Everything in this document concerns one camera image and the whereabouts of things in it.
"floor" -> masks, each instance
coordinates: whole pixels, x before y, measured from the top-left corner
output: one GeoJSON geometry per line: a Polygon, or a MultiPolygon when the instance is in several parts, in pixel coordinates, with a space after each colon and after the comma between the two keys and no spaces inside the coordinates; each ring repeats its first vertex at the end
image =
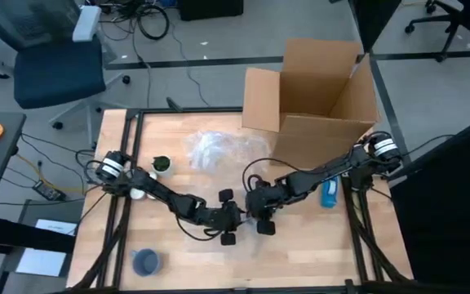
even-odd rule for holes
{"type": "MultiPolygon", "coordinates": [[[[244,58],[281,56],[285,40],[288,38],[310,37],[345,41],[359,41],[357,27],[347,1],[330,5],[328,1],[287,0],[246,1],[245,13],[239,17],[220,18],[183,22],[177,12],[169,10],[175,36],[183,43],[187,59],[204,60],[219,58],[244,58]]],[[[404,33],[409,20],[426,16],[421,5],[401,5],[382,32],[374,46],[376,54],[418,53],[440,51],[446,40],[444,24],[417,24],[410,35],[404,33]]],[[[146,20],[150,32],[162,29],[161,19],[157,16],[146,20]]],[[[103,24],[106,34],[112,38],[124,36],[124,32],[112,24],[103,24]]],[[[114,65],[136,62],[132,49],[132,39],[109,41],[119,58],[114,65]]],[[[149,41],[139,32],[135,35],[135,45],[145,61],[183,60],[179,44],[169,34],[159,42],[149,41]]],[[[470,51],[470,33],[460,29],[454,39],[452,51],[470,51]]],[[[0,58],[12,64],[13,56],[9,48],[0,44],[0,58]]],[[[193,67],[191,74],[201,83],[204,99],[214,106],[240,106],[246,67],[280,69],[280,63],[253,65],[216,65],[193,67]]],[[[398,131],[405,141],[406,148],[412,150],[429,138],[443,134],[455,134],[470,124],[470,57],[450,58],[442,64],[435,60],[381,60],[378,61],[383,82],[377,84],[378,92],[387,90],[387,96],[379,96],[379,111],[384,120],[377,129],[398,131]]],[[[110,70],[110,77],[117,71],[110,70]]],[[[149,79],[146,69],[125,69],[122,72],[131,76],[132,83],[118,83],[108,90],[105,100],[128,105],[129,107],[166,107],[169,96],[181,106],[205,106],[199,99],[197,85],[191,82],[185,68],[152,69],[149,79]],[[151,91],[148,97],[148,84],[151,91]]],[[[27,121],[24,132],[45,140],[65,145],[72,149],[85,149],[85,119],[83,113],[77,114],[61,131],[53,130],[48,119],[66,108],[67,105],[45,109],[22,110],[12,99],[12,79],[0,80],[0,111],[25,112],[27,121]]],[[[52,160],[80,170],[73,160],[73,154],[57,149],[42,142],[33,141],[41,151],[52,160]]],[[[411,155],[412,159],[428,151],[430,144],[411,155]]],[[[46,178],[58,186],[78,187],[78,176],[50,164],[23,142],[19,143],[20,154],[35,161],[43,160],[46,178]]],[[[35,178],[30,168],[13,158],[10,167],[35,178]]],[[[5,178],[22,185],[32,182],[12,171],[5,178]]],[[[70,198],[79,197],[70,194],[70,198]]],[[[25,199],[41,200],[41,196],[30,189],[16,188],[2,181],[0,201],[23,202],[25,199]]],[[[0,206],[0,217],[16,221],[20,215],[19,207],[0,206]]],[[[32,276],[20,278],[12,275],[7,282],[5,293],[45,293],[59,291],[63,278],[32,276]]]]}

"black office chair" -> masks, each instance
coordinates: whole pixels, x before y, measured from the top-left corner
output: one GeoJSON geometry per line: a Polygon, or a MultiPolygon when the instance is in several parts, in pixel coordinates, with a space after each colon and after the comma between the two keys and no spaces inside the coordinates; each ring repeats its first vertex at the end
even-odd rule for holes
{"type": "Polygon", "coordinates": [[[103,58],[115,56],[99,38],[98,7],[74,0],[0,0],[0,38],[18,54],[13,69],[14,98],[23,109],[82,100],[50,120],[61,129],[71,114],[86,110],[89,143],[94,145],[91,115],[105,108],[126,108],[99,100],[113,82],[130,77],[103,76],[103,58]]]}
{"type": "Polygon", "coordinates": [[[456,30],[460,25],[470,30],[470,0],[459,0],[463,4],[463,10],[459,11],[456,8],[451,7],[438,0],[428,0],[426,3],[427,12],[429,14],[436,10],[436,6],[443,8],[448,14],[444,16],[430,16],[416,20],[412,20],[409,25],[406,26],[406,33],[413,33],[415,30],[414,24],[423,22],[435,22],[435,21],[448,21],[450,22],[449,27],[446,29],[446,33],[449,33],[447,42],[442,49],[440,55],[437,56],[437,61],[442,62],[447,58],[447,50],[456,35],[456,30]]]}

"plastic bag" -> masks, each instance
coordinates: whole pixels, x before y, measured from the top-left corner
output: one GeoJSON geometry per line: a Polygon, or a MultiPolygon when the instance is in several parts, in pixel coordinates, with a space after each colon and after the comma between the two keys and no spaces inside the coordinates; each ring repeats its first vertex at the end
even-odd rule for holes
{"type": "MultiPolygon", "coordinates": [[[[186,138],[188,158],[193,169],[210,174],[229,172],[242,174],[251,161],[269,156],[268,142],[259,136],[235,136],[221,131],[199,131],[186,138]]],[[[248,170],[265,172],[264,165],[248,170]]]]}

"white paper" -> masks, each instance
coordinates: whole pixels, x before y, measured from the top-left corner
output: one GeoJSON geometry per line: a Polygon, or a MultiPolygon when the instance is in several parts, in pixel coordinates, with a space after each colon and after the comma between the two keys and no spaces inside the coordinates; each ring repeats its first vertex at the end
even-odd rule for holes
{"type": "MultiPolygon", "coordinates": [[[[57,233],[73,235],[76,224],[53,220],[38,220],[36,228],[48,229],[57,233]]],[[[49,252],[26,248],[20,263],[17,265],[17,273],[41,274],[58,277],[63,267],[66,253],[49,252]]]]}

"blue cup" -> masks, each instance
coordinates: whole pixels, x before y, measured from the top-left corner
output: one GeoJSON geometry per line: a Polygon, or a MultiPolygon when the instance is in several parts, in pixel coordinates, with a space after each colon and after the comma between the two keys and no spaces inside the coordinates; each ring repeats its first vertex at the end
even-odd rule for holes
{"type": "Polygon", "coordinates": [[[152,249],[132,251],[134,271],[141,277],[156,274],[162,265],[161,257],[152,249]]]}

